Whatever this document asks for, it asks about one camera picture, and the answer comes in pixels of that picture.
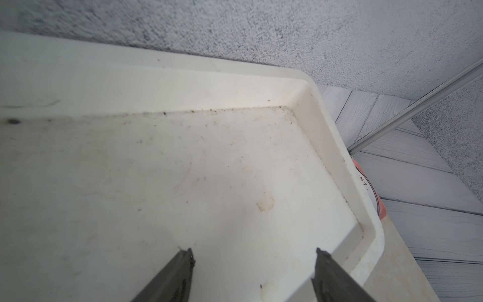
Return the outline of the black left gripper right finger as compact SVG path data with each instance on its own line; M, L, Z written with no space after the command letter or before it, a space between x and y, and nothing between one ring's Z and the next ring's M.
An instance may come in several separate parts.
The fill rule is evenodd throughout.
M317 301L350 302L375 300L332 258L317 248L315 274L311 279Z

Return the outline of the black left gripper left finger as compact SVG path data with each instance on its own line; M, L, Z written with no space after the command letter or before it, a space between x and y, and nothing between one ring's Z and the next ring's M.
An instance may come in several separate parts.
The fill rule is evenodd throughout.
M189 301L195 264L191 249L180 250L132 301Z

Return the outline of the white drawer cabinet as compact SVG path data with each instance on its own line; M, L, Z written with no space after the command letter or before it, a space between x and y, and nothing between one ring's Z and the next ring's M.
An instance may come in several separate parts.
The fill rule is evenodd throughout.
M130 301L181 250L190 301L312 301L317 249L364 284L384 244L307 74L1 33L2 301Z

